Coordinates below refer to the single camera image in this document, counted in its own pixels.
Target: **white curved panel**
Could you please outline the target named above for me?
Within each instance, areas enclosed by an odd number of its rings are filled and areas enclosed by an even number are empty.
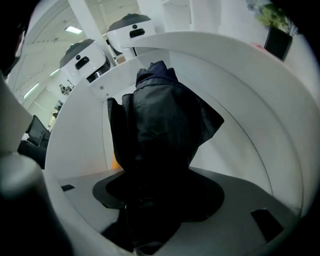
[[[95,231],[75,210],[66,198],[51,171],[43,170],[50,202],[72,244],[75,256],[132,255]]]
[[[194,91],[224,119],[213,138],[199,147],[190,166],[250,181],[273,195],[264,164],[237,121],[198,83],[176,74],[181,83]]]
[[[64,103],[51,132],[45,169],[58,179],[108,170],[103,143],[102,102],[86,79]]]
[[[102,103],[102,139],[106,166],[107,169],[110,170],[114,156],[114,143],[112,141],[107,101]]]
[[[215,65],[176,52],[170,52],[170,62],[176,72],[188,77],[184,84],[188,86],[191,83],[205,90],[239,122],[242,129],[249,134],[250,140],[263,161],[273,195],[298,213],[303,196],[299,161],[288,134],[271,109],[246,84]],[[229,142],[228,149],[224,149],[224,158],[228,156],[227,163],[233,164],[233,168],[230,168],[232,170],[230,175],[251,181],[264,188],[260,170],[254,170],[254,165],[248,162],[246,147],[237,139],[232,136],[223,140],[222,137],[214,136],[210,143],[218,140],[217,143],[223,150]],[[213,148],[206,146],[205,149],[201,147],[199,149],[203,151],[201,154],[203,168],[219,173],[219,170],[213,169],[215,168],[214,161],[209,155],[209,152],[214,154]]]
[[[90,88],[98,99],[102,102],[106,101],[107,98],[113,97],[127,87],[135,85],[139,69],[147,69],[151,62],[157,61],[163,61],[169,67],[169,52],[157,49],[151,53],[146,52],[125,61],[94,80],[90,84]]]
[[[278,117],[292,141],[302,170],[302,214],[308,211],[319,184],[320,113],[314,100],[317,97],[282,62],[236,39],[195,31],[151,35],[123,47],[151,47],[191,55],[221,67],[249,85]],[[274,170],[275,175],[281,178],[278,171]]]

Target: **black planter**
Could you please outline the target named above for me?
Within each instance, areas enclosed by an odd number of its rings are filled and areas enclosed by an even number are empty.
[[[280,60],[284,61],[292,43],[292,36],[271,26],[264,48]]]

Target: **orange object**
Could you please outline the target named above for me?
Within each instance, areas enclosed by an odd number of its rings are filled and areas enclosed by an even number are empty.
[[[115,152],[113,152],[112,153],[112,164],[111,164],[111,169],[110,170],[119,169],[119,168],[122,168],[122,167],[117,162],[116,157],[115,157]]]

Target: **potted plant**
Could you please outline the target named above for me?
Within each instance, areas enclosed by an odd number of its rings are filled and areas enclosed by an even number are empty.
[[[298,33],[298,28],[286,13],[269,0],[246,0],[247,8],[255,12],[255,17],[269,29],[264,48],[271,54],[284,60]]]

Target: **white robot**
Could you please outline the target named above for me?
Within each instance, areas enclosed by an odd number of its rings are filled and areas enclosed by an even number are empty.
[[[82,78],[90,83],[110,69],[110,62],[98,44],[88,38],[72,44],[60,61],[61,71],[72,85]]]
[[[115,54],[123,53],[126,60],[137,56],[133,48],[122,46],[139,38],[155,34],[152,20],[146,15],[128,14],[122,19],[111,24],[106,36]]]

